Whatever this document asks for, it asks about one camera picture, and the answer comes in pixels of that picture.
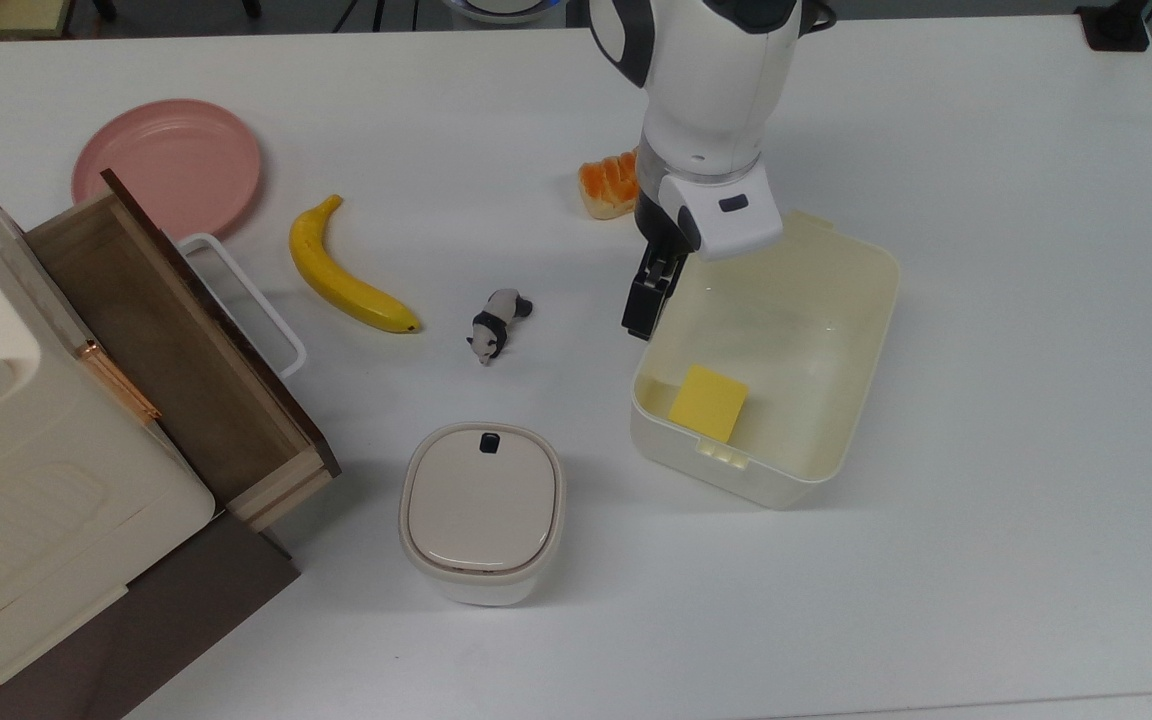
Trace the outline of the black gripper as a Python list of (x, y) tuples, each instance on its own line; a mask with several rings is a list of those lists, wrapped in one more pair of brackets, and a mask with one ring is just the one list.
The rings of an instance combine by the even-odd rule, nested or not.
[(641, 272), (628, 288), (621, 325), (630, 336), (650, 341), (685, 260), (700, 249), (702, 237), (689, 209), (680, 209), (679, 217), (672, 217), (643, 190), (637, 196), (634, 219), (646, 247)]

